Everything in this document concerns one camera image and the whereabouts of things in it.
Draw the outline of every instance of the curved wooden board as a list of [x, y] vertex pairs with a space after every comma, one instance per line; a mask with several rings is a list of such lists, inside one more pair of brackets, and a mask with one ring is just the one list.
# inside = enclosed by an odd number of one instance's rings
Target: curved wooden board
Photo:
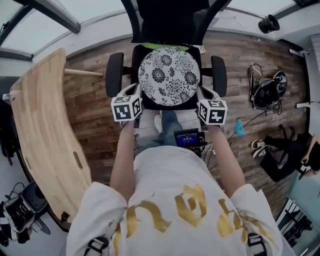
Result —
[[24, 161], [54, 214], [72, 222], [90, 168], [68, 120], [63, 95], [66, 52], [58, 49], [32, 67], [10, 89]]

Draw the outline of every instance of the wooden stick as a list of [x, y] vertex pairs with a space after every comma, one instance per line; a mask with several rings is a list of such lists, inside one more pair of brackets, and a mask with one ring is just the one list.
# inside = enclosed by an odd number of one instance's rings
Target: wooden stick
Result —
[[96, 72], [82, 71], [82, 70], [74, 70], [74, 69], [65, 69], [65, 76], [87, 76], [87, 77], [103, 77], [104, 75]]

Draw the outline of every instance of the round cushion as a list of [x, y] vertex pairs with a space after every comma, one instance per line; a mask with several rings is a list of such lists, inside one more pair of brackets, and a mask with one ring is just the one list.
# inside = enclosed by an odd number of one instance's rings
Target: round cushion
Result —
[[189, 100], [200, 82], [196, 60], [177, 47], [162, 47], [150, 52], [138, 71], [144, 93], [156, 104], [176, 106]]

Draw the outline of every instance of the floor plank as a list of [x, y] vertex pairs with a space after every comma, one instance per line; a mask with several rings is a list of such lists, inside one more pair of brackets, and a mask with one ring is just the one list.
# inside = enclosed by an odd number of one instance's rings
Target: floor plank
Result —
[[[282, 100], [282, 114], [278, 115], [276, 110], [268, 112], [267, 116], [263, 114], [245, 127], [246, 136], [235, 135], [229, 140], [246, 181], [257, 190], [263, 190], [273, 215], [277, 216], [286, 201], [291, 177], [278, 183], [273, 182], [260, 168], [261, 159], [252, 158], [250, 143], [257, 138], [263, 139], [266, 135], [281, 137], [278, 130], [280, 124], [287, 129], [293, 126], [297, 133], [305, 130], [306, 110], [295, 108], [297, 103], [306, 100], [302, 60], [298, 56], [289, 55], [287, 44], [254, 36], [208, 31], [203, 44], [206, 50], [201, 56], [204, 68], [211, 67], [212, 55], [222, 57], [226, 65], [227, 95], [223, 99], [228, 104], [227, 121], [224, 126], [227, 138], [234, 133], [234, 125], [238, 119], [245, 125], [260, 113], [259, 110], [253, 109], [249, 102], [248, 67], [252, 63], [260, 64], [266, 78], [271, 78], [278, 70], [283, 70], [287, 75], [288, 88]], [[124, 65], [130, 66], [134, 46], [131, 39], [102, 45], [69, 58], [66, 68], [104, 73], [109, 56], [116, 52], [123, 52]], [[122, 87], [129, 84], [130, 80], [124, 76]], [[211, 78], [204, 76], [203, 85], [212, 88]], [[105, 81], [96, 77], [67, 76], [64, 79], [64, 99], [70, 124], [88, 159], [92, 179], [102, 183], [109, 182], [120, 127], [113, 121], [111, 100], [106, 95]], [[141, 127], [135, 131], [140, 135], [141, 145], [148, 143], [157, 134], [153, 126], [153, 117], [156, 114], [156, 111], [145, 110], [141, 117]], [[177, 116], [184, 129], [199, 125], [192, 111], [180, 111]], [[219, 167], [216, 166], [217, 160], [211, 151], [207, 152], [205, 162], [213, 177], [222, 186]]]

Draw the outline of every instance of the sneaker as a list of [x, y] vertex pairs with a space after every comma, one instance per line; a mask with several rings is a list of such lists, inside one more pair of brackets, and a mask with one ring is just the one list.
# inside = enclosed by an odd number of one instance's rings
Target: sneaker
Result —
[[162, 132], [162, 115], [156, 114], [154, 116], [154, 126], [160, 134]]
[[266, 145], [258, 148], [256, 151], [254, 151], [253, 158], [264, 156], [266, 154], [266, 150], [268, 150], [268, 147]]
[[257, 150], [258, 148], [263, 147], [265, 144], [265, 141], [263, 139], [255, 139], [251, 142], [251, 148], [253, 150]]

